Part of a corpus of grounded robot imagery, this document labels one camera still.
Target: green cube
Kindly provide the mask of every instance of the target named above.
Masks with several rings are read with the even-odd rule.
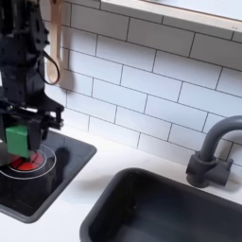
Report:
[[[21,157],[29,158],[27,128],[25,126],[14,126],[6,128],[8,152]]]

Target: circular burner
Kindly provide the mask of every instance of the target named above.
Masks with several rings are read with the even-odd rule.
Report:
[[[43,167],[46,156],[41,150],[37,150],[28,160],[21,157],[14,157],[13,160],[9,168],[18,172],[32,172]]]
[[[2,166],[0,173],[15,180],[31,180],[48,174],[56,165],[55,152],[44,145],[35,152],[30,161],[14,156],[10,165]]]

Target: faucet spout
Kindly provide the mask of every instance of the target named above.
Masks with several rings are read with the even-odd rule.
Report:
[[[242,130],[242,115],[225,118],[209,130],[199,154],[200,158],[204,162],[211,162],[219,140],[226,133],[234,130]]]
[[[228,132],[242,130],[242,115],[223,119],[215,124],[206,135],[201,151],[191,156],[186,169],[187,180],[193,186],[204,188],[209,182],[226,185],[233,160],[220,164],[214,154],[219,140]]]

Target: red burner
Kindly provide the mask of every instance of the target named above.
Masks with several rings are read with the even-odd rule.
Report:
[[[40,168],[44,163],[44,158],[41,152],[35,152],[30,160],[27,161],[21,157],[15,157],[14,162],[10,164],[10,167],[19,171],[33,171]]]

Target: toy stove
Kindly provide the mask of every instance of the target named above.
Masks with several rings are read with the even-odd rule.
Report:
[[[93,146],[49,132],[30,159],[9,155],[0,144],[0,212],[22,222],[38,220],[95,155]]]

